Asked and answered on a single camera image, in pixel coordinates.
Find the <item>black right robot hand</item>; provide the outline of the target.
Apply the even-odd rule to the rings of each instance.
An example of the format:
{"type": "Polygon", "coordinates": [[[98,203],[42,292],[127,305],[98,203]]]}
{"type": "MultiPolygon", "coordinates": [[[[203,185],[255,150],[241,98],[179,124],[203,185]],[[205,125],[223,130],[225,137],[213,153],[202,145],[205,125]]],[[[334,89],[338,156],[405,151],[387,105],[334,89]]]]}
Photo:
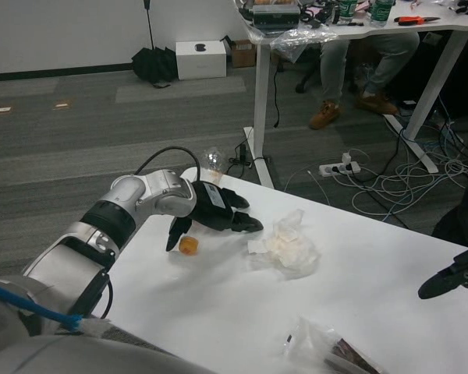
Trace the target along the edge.
{"type": "Polygon", "coordinates": [[[461,203],[435,225],[432,236],[462,245],[467,250],[454,257],[449,267],[440,270],[421,285],[418,290],[421,299],[438,297],[459,286],[468,288],[468,187],[461,203]]]}

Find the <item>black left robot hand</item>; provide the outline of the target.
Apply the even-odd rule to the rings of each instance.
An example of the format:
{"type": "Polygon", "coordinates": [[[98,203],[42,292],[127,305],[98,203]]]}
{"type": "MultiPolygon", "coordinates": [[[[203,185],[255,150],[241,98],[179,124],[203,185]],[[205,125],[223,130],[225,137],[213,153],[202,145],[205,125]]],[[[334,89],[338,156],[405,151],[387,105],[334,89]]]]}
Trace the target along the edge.
{"type": "Polygon", "coordinates": [[[197,197],[196,206],[185,217],[173,219],[168,231],[167,252],[173,250],[193,222],[216,231],[258,232],[264,229],[259,220],[242,212],[250,204],[234,191],[203,181],[193,182],[192,186],[197,197]]]}

